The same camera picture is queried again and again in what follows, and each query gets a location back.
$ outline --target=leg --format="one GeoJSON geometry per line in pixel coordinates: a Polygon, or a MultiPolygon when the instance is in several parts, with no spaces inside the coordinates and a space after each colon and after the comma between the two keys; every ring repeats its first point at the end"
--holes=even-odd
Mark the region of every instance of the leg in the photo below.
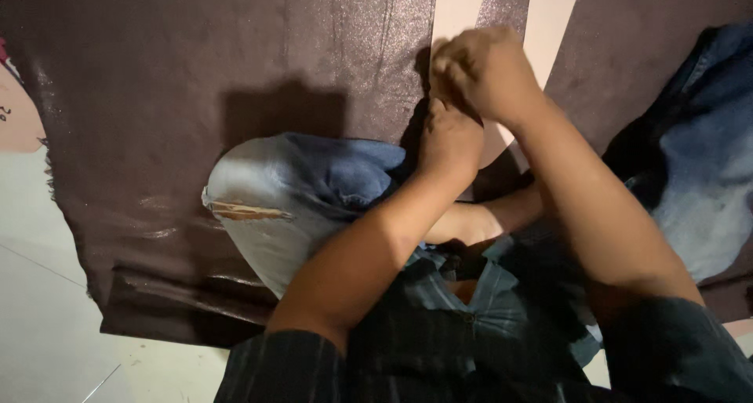
{"type": "Polygon", "coordinates": [[[224,155],[202,199],[277,297],[325,240],[393,187],[393,145],[282,134],[224,155]]]}

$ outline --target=knee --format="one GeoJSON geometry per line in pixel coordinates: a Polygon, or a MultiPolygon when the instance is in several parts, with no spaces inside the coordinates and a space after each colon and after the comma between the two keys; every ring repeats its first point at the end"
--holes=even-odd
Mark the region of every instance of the knee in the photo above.
{"type": "Polygon", "coordinates": [[[286,165],[280,137],[254,138],[225,154],[212,169],[204,190],[204,204],[236,203],[260,208],[280,207],[286,165]]]}

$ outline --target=shirt sleeve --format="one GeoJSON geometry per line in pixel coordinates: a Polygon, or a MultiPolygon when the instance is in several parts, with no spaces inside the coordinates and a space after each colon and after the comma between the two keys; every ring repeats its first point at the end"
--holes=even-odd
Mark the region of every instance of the shirt sleeve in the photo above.
{"type": "Polygon", "coordinates": [[[648,299],[602,331],[613,389],[640,401],[753,401],[753,364],[697,303],[648,299]]]}
{"type": "Polygon", "coordinates": [[[231,350],[215,403],[340,401],[344,361],[308,331],[279,331],[231,350]]]}

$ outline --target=torn knee hole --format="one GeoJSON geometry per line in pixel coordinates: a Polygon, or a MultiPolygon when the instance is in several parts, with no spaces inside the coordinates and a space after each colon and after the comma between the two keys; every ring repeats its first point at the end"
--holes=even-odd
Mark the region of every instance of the torn knee hole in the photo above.
{"type": "Polygon", "coordinates": [[[246,206],[240,203],[212,201],[209,208],[217,216],[233,221],[253,221],[257,219],[292,219],[293,216],[278,209],[246,206]]]}

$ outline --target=forearm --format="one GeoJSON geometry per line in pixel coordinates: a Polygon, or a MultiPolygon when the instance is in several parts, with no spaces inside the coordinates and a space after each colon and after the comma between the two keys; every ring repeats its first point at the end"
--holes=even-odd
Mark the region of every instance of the forearm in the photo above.
{"type": "Polygon", "coordinates": [[[349,330],[462,192],[454,188],[446,178],[416,176],[336,235],[296,274],[267,332],[313,331],[344,352],[349,330]]]}
{"type": "Polygon", "coordinates": [[[702,303],[654,221],[564,114],[551,103],[532,116],[535,121],[520,123],[515,133],[544,204],[597,288],[702,303]]]}

